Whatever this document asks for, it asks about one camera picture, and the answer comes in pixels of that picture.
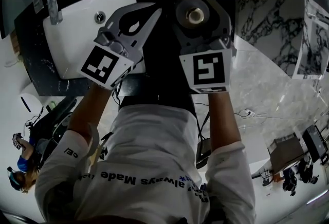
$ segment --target forearm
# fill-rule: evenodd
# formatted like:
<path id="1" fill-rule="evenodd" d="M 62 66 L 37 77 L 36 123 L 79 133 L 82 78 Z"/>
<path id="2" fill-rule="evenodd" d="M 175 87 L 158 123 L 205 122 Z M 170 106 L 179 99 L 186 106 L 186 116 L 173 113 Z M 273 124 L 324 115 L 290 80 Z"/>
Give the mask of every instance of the forearm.
<path id="1" fill-rule="evenodd" d="M 212 151 L 241 141 L 228 92 L 209 94 L 210 141 Z"/>
<path id="2" fill-rule="evenodd" d="M 28 141 L 22 139 L 22 138 L 17 138 L 17 142 L 22 146 L 22 158 L 25 160 L 29 160 L 31 155 L 33 154 L 34 147 L 31 145 Z"/>
<path id="3" fill-rule="evenodd" d="M 88 124 L 98 125 L 110 96 L 110 90 L 92 84 L 87 95 L 71 115 L 68 130 L 79 133 L 89 144 L 92 136 Z"/>
<path id="4" fill-rule="evenodd" d="M 207 187 L 210 211 L 223 209 L 231 224 L 255 223 L 255 195 L 244 146 L 236 142 L 214 151 L 207 163 Z"/>

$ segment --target white sink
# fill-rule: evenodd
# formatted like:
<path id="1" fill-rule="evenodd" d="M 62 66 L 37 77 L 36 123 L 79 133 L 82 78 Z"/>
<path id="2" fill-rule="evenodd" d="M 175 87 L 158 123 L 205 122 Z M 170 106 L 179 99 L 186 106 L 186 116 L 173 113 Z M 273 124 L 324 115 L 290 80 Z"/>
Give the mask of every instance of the white sink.
<path id="1" fill-rule="evenodd" d="M 92 46 L 98 29 L 118 8 L 135 3 L 136 0 L 82 0 L 62 9 L 63 21 L 52 25 L 50 18 L 43 20 L 52 59 L 61 79 L 82 78 L 76 72 L 81 53 Z M 104 12 L 106 19 L 97 24 L 95 14 Z M 144 72 L 144 62 L 139 64 L 134 73 Z"/>

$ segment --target electrical outlet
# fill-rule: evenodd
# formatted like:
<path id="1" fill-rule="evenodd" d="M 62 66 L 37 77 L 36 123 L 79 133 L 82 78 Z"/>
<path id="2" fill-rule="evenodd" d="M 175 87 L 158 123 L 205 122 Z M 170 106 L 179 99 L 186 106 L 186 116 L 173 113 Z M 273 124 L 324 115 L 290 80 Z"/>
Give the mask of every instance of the electrical outlet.
<path id="1" fill-rule="evenodd" d="M 252 110 L 244 109 L 244 111 L 246 112 L 247 117 L 254 117 L 255 116 L 255 113 Z"/>

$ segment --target white wall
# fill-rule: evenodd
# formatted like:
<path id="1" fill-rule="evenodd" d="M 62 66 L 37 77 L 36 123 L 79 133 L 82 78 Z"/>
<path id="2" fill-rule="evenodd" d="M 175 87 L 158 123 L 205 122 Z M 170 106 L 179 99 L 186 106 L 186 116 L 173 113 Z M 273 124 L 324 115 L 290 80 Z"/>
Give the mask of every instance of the white wall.
<path id="1" fill-rule="evenodd" d="M 5 68 L 6 62 L 12 61 L 13 53 L 10 40 L 0 41 L 0 208 L 22 214 L 37 222 L 43 218 L 34 198 L 34 189 L 29 194 L 14 190 L 7 176 L 7 167 L 17 170 L 17 160 L 20 151 L 12 144 L 12 135 L 23 131 L 24 123 L 32 115 L 23 108 L 18 95 L 30 83 L 27 72 L 22 63 Z"/>
<path id="2" fill-rule="evenodd" d="M 250 173 L 253 175 L 261 169 L 268 160 L 270 155 L 264 140 L 264 137 L 259 134 L 241 135 L 242 143 L 246 147 L 246 154 L 249 163 Z"/>

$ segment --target person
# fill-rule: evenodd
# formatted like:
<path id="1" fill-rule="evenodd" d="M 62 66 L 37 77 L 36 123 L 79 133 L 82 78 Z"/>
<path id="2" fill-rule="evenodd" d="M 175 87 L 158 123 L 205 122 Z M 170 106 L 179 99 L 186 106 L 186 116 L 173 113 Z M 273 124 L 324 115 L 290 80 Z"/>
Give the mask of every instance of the person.
<path id="1" fill-rule="evenodd" d="M 42 167 L 35 197 L 46 221 L 255 222 L 250 169 L 227 92 L 209 94 L 212 154 L 203 189 L 194 104 L 183 95 L 125 97 L 103 142 L 105 160 L 88 171 L 83 161 L 98 144 L 95 127 L 110 96 L 90 87 Z"/>
<path id="2" fill-rule="evenodd" d="M 283 171 L 284 182 L 282 188 L 284 191 L 291 191 L 290 196 L 296 195 L 296 187 L 297 187 L 297 178 L 295 177 L 295 173 L 292 169 L 286 169 Z"/>
<path id="3" fill-rule="evenodd" d="M 299 174 L 300 180 L 302 180 L 305 184 L 316 184 L 318 182 L 319 176 L 313 176 L 313 164 L 311 163 L 309 165 L 309 163 L 307 163 L 304 158 L 300 160 L 298 164 L 297 174 Z"/>
<path id="4" fill-rule="evenodd" d="M 38 163 L 40 160 L 40 154 L 42 154 L 46 147 L 48 140 L 40 139 L 34 148 L 35 140 L 30 137 L 29 142 L 22 138 L 21 133 L 13 135 L 14 146 L 17 143 L 22 147 L 22 154 L 17 161 L 17 167 L 19 171 L 9 171 L 9 181 L 11 186 L 22 193 L 28 193 L 34 186 L 39 174 Z"/>

